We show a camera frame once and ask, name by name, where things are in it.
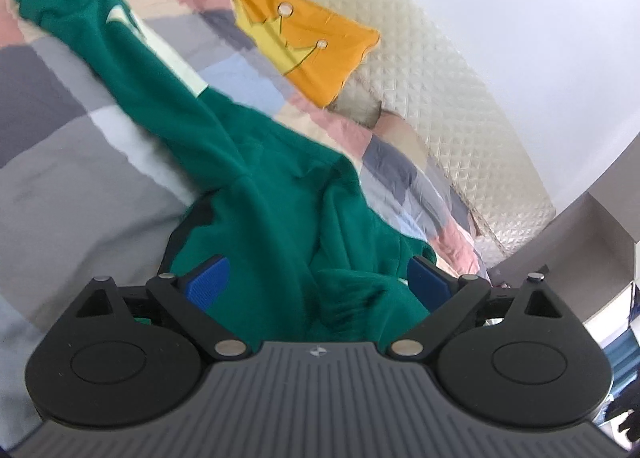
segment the orange cloth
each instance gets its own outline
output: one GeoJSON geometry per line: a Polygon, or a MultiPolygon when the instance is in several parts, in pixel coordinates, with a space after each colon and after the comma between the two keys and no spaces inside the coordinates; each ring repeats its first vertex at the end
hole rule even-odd
{"type": "Polygon", "coordinates": [[[380,33],[309,0],[234,0],[236,23],[316,106],[327,106],[380,33]]]}

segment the yellow crown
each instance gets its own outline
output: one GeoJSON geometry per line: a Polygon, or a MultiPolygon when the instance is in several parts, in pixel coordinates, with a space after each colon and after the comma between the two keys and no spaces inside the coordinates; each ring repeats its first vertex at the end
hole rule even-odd
{"type": "Polygon", "coordinates": [[[252,22],[241,0],[234,0],[236,9],[236,24],[244,34],[253,38],[258,49],[276,66],[281,74],[285,75],[306,60],[309,55],[318,48],[326,47],[324,40],[318,41],[313,47],[291,47],[282,36],[282,20],[290,16],[293,7],[288,3],[282,3],[278,7],[277,18],[267,19],[263,22],[252,22]]]}

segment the cream quilted headboard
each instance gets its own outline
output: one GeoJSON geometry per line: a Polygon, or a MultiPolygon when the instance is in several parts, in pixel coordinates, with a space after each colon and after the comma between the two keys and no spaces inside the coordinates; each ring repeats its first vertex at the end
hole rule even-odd
{"type": "MultiPolygon", "coordinates": [[[[343,92],[406,119],[471,207],[492,265],[540,232],[554,207],[500,107],[413,0],[314,0],[382,33],[343,92]]],[[[340,103],[341,113],[345,103],[340,103]]]]}

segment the gray plastic base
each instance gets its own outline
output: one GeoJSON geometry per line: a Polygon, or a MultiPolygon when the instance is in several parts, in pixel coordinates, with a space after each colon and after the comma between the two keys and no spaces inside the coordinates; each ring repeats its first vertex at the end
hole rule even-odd
{"type": "Polygon", "coordinates": [[[538,433],[483,424],[444,397],[423,366],[387,359],[372,343],[266,343],[246,361],[216,364],[191,398],[153,422],[96,431],[49,421],[12,452],[17,458],[625,454],[589,423],[538,433]]]}

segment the green garment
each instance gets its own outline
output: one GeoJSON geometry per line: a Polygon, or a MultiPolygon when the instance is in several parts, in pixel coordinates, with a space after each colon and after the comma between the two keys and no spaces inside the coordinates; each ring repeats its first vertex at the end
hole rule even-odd
{"type": "Polygon", "coordinates": [[[149,35],[124,0],[17,1],[20,16],[81,56],[201,189],[215,190],[212,223],[190,232],[172,271],[229,259],[229,284],[208,311],[219,323],[253,348],[385,348],[428,315],[398,278],[414,255],[435,261],[433,250],[369,209],[347,158],[211,88],[194,92],[140,40],[149,35]]]}

